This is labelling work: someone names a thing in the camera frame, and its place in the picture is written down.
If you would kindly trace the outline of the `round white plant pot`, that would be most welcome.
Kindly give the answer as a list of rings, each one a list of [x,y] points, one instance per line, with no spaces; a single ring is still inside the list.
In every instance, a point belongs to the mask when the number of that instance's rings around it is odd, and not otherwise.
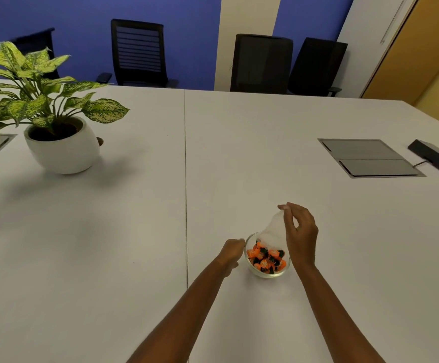
[[[89,169],[99,158],[100,144],[92,128],[83,118],[72,116],[69,128],[75,132],[66,138],[52,141],[41,140],[46,130],[29,126],[24,138],[35,161],[49,172],[71,175]]]

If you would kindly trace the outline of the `person's right hand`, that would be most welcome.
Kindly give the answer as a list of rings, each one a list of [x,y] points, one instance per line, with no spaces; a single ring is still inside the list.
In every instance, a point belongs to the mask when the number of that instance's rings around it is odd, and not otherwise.
[[[310,211],[300,205],[288,202],[294,215],[296,236],[287,240],[291,262],[297,273],[310,268],[315,268],[316,242],[319,229]]]

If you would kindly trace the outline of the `person's right forearm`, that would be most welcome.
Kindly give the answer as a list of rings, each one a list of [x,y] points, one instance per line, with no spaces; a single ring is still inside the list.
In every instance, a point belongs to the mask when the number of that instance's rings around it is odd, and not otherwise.
[[[314,264],[294,263],[334,363],[386,363]]]

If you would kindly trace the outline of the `person's left forearm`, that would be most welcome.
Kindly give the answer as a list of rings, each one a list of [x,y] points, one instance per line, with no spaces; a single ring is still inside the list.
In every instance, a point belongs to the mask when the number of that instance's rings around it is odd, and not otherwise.
[[[235,266],[215,258],[126,363],[187,363],[223,280]]]

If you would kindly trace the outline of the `green variegated leafy plant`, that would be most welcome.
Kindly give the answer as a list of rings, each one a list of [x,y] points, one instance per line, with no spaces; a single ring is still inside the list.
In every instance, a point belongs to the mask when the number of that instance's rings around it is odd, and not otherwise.
[[[46,78],[65,63],[70,55],[51,58],[49,48],[23,54],[11,41],[0,42],[0,77],[11,81],[0,83],[0,131],[12,124],[29,124],[51,136],[64,139],[73,115],[82,113],[98,123],[116,122],[130,111],[119,102],[100,98],[92,100],[95,92],[74,97],[77,92],[105,87],[107,83],[78,81],[66,76]]]

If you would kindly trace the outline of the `black mesh office chair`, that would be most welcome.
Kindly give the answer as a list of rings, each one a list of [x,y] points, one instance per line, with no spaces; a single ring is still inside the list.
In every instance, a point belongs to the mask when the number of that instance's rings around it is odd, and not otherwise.
[[[305,38],[288,81],[288,92],[300,96],[335,97],[333,86],[348,44]]]
[[[287,94],[293,49],[289,38],[237,34],[230,91]]]
[[[39,31],[30,35],[16,37],[11,39],[11,42],[22,52],[23,55],[34,54],[44,49],[47,50],[48,59],[55,58],[54,47],[52,40],[52,33],[54,27]]]

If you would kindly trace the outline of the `person's left hand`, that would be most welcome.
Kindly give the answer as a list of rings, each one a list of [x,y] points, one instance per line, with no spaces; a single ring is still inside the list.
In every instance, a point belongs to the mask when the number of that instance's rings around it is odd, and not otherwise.
[[[214,264],[220,270],[223,278],[229,276],[234,268],[231,268],[231,240],[228,239],[224,243],[221,251],[214,259]]]

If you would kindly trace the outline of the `clear plastic wrap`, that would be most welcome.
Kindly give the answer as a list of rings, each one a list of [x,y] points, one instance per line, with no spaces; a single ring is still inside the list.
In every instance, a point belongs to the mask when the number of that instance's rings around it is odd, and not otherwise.
[[[260,232],[258,240],[266,246],[268,250],[282,250],[285,253],[284,257],[289,257],[283,210],[280,210],[272,217],[270,223]]]

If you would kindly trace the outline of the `black slatted office chair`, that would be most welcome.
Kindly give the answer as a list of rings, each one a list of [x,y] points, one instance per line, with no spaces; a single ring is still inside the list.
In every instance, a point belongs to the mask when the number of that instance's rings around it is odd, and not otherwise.
[[[125,19],[111,20],[114,76],[117,85],[177,88],[168,78],[164,25]]]

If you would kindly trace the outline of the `clear glass bowl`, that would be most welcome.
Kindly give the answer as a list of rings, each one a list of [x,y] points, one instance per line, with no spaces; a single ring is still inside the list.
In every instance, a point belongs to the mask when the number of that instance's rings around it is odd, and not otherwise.
[[[248,261],[248,259],[247,259],[247,257],[246,257],[246,248],[247,248],[247,247],[250,248],[250,247],[253,246],[253,243],[258,239],[259,234],[260,234],[260,232],[253,233],[253,234],[251,234],[251,235],[246,239],[246,245],[245,245],[245,248],[244,248],[244,257],[245,257],[245,259],[246,259],[246,261],[247,261],[247,267],[248,267],[248,269],[249,269],[254,275],[256,275],[256,276],[258,276],[258,277],[260,277],[260,278],[264,278],[264,279],[273,279],[273,278],[276,278],[276,277],[279,277],[279,276],[283,275],[283,274],[288,270],[288,268],[289,268],[289,266],[290,266],[290,256],[287,258],[287,261],[288,261],[288,266],[287,266],[287,268],[286,268],[282,273],[277,274],[277,275],[265,275],[265,274],[262,274],[262,273],[256,271],[256,270],[251,266],[251,264],[249,263],[249,261]]]

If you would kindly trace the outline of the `yellow wooden door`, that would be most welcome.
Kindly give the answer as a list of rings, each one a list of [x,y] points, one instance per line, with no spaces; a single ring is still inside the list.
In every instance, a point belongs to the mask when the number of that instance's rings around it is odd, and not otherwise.
[[[439,72],[439,0],[416,0],[363,99],[414,105]]]

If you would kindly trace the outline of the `pile of orange wrapped candies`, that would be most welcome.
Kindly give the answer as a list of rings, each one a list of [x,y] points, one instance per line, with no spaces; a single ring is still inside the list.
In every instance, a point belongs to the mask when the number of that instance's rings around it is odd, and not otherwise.
[[[259,239],[252,247],[246,248],[246,257],[256,271],[265,275],[280,274],[288,266],[285,250],[269,246]]]

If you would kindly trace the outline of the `black flat desk device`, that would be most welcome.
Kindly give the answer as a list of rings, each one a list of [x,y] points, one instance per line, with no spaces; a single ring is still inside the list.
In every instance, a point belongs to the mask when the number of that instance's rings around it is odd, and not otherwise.
[[[408,146],[408,150],[439,170],[439,148],[434,144],[416,139]]]

